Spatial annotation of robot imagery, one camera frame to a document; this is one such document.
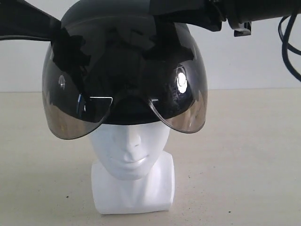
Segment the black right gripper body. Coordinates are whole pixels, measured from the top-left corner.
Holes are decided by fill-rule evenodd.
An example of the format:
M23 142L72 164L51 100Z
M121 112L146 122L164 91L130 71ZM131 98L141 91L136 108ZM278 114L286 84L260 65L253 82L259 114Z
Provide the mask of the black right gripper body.
M243 24L266 19L289 16L301 12L299 0L208 0L228 21L233 30L242 30Z

